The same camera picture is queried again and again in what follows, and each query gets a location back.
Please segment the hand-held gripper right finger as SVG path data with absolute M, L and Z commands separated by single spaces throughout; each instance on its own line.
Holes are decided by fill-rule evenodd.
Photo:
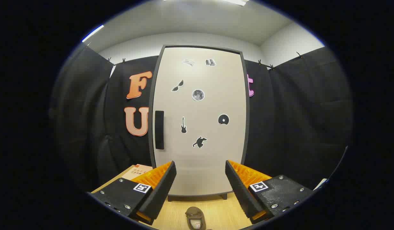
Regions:
M 231 160 L 226 160 L 225 174 L 252 224 L 280 216 L 313 194 L 288 176 L 271 177 Z

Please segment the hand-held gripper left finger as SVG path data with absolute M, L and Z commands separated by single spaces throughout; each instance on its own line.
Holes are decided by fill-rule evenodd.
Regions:
M 175 180 L 174 161 L 158 166 L 134 179 L 123 173 L 87 194 L 105 208 L 133 221 L 152 225 Z

